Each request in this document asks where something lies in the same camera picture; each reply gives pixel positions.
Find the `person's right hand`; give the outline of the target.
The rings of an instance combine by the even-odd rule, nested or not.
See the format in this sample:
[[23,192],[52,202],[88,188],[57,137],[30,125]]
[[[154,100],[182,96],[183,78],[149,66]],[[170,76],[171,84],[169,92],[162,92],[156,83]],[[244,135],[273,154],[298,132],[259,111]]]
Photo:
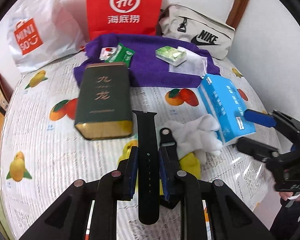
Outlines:
[[300,192],[279,192],[279,196],[284,200],[294,200],[300,202]]

